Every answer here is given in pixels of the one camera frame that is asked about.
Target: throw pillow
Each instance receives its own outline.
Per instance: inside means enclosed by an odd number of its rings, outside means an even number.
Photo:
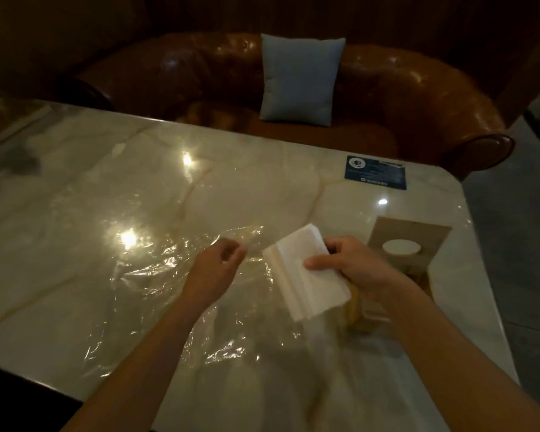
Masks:
[[[264,99],[260,119],[330,126],[332,95],[346,39],[262,34]]]

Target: person's left arm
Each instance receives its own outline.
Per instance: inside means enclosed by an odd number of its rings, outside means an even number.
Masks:
[[[149,431],[190,330],[228,289],[245,255],[226,238],[200,253],[180,297],[62,431]]]

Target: napkin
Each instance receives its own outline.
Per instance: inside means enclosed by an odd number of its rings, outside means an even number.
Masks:
[[[306,258],[317,254],[328,254],[328,249],[312,224],[262,251],[294,321],[309,319],[350,300],[348,286],[338,271],[303,267]]]

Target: sofa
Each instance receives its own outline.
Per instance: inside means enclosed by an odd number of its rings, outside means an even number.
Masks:
[[[172,33],[133,43],[73,77],[74,102],[358,154],[442,166],[464,179],[504,161],[514,140],[463,72],[402,49],[346,45],[332,125],[259,119],[259,35]]]

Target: hand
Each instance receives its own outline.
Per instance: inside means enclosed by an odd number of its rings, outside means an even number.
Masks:
[[[182,290],[181,298],[201,311],[226,292],[248,250],[233,239],[220,238],[196,259]]]
[[[411,282],[354,237],[326,238],[324,243],[331,254],[309,257],[304,261],[304,266],[307,269],[337,269],[372,300],[379,302],[388,287]]]

